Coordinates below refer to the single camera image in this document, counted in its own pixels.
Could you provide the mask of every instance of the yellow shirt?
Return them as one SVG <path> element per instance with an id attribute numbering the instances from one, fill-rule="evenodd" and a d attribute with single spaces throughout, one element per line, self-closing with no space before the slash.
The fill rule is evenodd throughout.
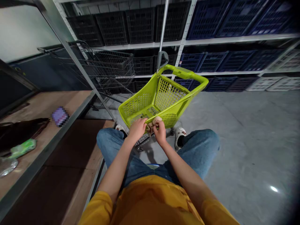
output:
<path id="1" fill-rule="evenodd" d="M 114 211 L 109 195 L 96 192 L 79 225 L 239 224 L 217 200 L 205 200 L 200 214 L 202 218 L 182 187 L 159 176 L 149 175 L 123 189 Z"/>

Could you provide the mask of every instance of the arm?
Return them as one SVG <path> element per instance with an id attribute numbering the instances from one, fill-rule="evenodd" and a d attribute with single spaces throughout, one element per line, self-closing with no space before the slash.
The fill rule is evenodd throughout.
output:
<path id="1" fill-rule="evenodd" d="M 199 175 L 177 154 L 177 152 L 166 141 L 166 129 L 163 121 L 159 122 L 159 130 L 153 127 L 155 138 L 166 153 L 172 167 L 187 192 L 197 212 L 201 217 L 201 206 L 206 199 L 217 200 Z"/>
<path id="2" fill-rule="evenodd" d="M 116 201 L 120 191 L 131 149 L 145 132 L 146 120 L 147 118 L 140 118 L 133 122 L 127 138 L 125 138 L 122 147 L 106 171 L 98 187 L 97 191 L 106 192 L 113 203 Z"/>

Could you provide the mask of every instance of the white wall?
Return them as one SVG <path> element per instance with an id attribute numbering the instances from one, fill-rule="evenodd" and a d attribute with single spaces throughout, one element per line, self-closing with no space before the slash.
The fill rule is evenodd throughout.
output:
<path id="1" fill-rule="evenodd" d="M 45 5 L 47 10 L 52 5 Z M 52 20 L 60 27 L 66 39 L 72 41 L 71 34 L 61 18 Z M 0 59 L 5 62 L 39 54 L 37 47 L 60 44 L 54 32 L 36 7 L 15 6 L 0 8 Z"/>

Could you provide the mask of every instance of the basket handle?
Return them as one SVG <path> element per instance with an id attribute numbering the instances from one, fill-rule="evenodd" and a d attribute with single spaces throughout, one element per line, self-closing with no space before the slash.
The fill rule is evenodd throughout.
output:
<path id="1" fill-rule="evenodd" d="M 202 83 L 205 83 L 205 85 L 208 84 L 207 78 L 199 76 L 199 75 L 195 74 L 193 71 L 187 70 L 185 68 L 166 65 L 164 67 L 164 70 L 166 70 L 166 69 L 172 70 L 174 75 L 176 75 L 182 79 L 194 79 L 194 80 L 200 82 L 200 84 L 202 84 Z"/>

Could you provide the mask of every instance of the shopping basket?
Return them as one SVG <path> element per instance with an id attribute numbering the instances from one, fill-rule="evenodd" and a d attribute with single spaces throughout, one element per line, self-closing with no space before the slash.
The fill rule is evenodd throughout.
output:
<path id="1" fill-rule="evenodd" d="M 183 79 L 194 79 L 200 85 L 189 91 L 180 84 L 162 75 L 165 70 L 172 70 L 173 74 Z M 135 95 L 119 106 L 119 113 L 130 128 L 138 118 L 147 117 L 150 123 L 160 116 L 166 128 L 175 125 L 191 100 L 208 84 L 208 79 L 194 72 L 171 65 L 165 65 L 155 73 L 149 82 Z"/>

